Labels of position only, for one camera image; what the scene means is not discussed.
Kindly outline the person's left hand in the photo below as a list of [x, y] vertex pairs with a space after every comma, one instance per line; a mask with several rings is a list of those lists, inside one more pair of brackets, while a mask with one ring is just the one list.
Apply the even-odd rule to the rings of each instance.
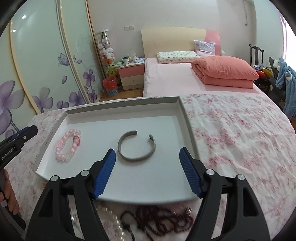
[[8, 172], [3, 169], [4, 179], [5, 179], [5, 185], [4, 190], [1, 191], [1, 202], [4, 201], [6, 198], [9, 211], [12, 212], [14, 215], [19, 213], [20, 206], [18, 204], [18, 201], [15, 196], [15, 192], [11, 186], [11, 182], [9, 180], [9, 174]]

